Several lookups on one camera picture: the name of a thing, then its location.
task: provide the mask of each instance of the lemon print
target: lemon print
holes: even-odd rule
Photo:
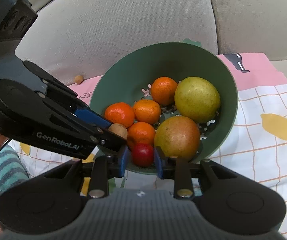
[[[82,160],[82,163],[91,163],[91,162],[93,162],[94,156],[95,156],[95,155],[91,153],[91,154],[88,156],[88,158],[86,158],[85,160]],[[87,195],[89,183],[90,183],[90,178],[85,178],[84,183],[83,183],[83,185],[82,185],[82,189],[81,189],[81,193],[82,193],[82,194]]]
[[[264,130],[287,141],[287,118],[277,114],[261,114],[261,118]]]
[[[20,147],[26,155],[30,155],[30,145],[20,143]]]

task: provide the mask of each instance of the striped shirt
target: striped shirt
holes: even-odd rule
[[[0,194],[28,179],[17,153],[5,146],[0,151]]]

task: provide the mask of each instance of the screw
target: screw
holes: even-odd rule
[[[189,198],[191,197],[193,192],[190,189],[182,188],[177,191],[177,195],[182,198]]]
[[[101,198],[104,196],[104,191],[101,189],[93,189],[89,191],[89,196],[92,198]]]
[[[107,159],[113,159],[114,155],[111,153],[106,154]]]
[[[90,139],[94,142],[94,143],[98,143],[98,139],[96,137],[94,137],[93,135],[90,135]]]
[[[45,95],[41,92],[38,92],[38,95],[41,97],[41,98],[45,98]]]
[[[97,131],[98,131],[99,133],[103,133],[103,130],[102,130],[101,128],[99,128],[99,127],[97,127]]]
[[[139,192],[136,193],[136,195],[137,195],[138,197],[144,197],[144,196],[146,195],[146,193],[143,192],[143,191],[139,191]]]

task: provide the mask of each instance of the orange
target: orange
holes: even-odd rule
[[[161,108],[158,103],[149,99],[141,99],[133,106],[134,117],[138,122],[154,124],[158,122]]]
[[[137,143],[146,143],[153,145],[153,139],[155,138],[156,131],[152,125],[146,122],[137,122],[128,128],[127,145],[132,148]]]
[[[177,86],[176,81],[171,78],[157,78],[150,89],[152,99],[162,106],[172,104]]]
[[[120,123],[128,128],[133,124],[134,112],[132,107],[126,103],[115,103],[108,106],[104,112],[104,118],[112,123]]]

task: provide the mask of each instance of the green pear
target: green pear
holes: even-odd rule
[[[220,96],[208,80],[188,77],[178,85],[174,103],[182,116],[205,123],[215,117],[220,107]]]

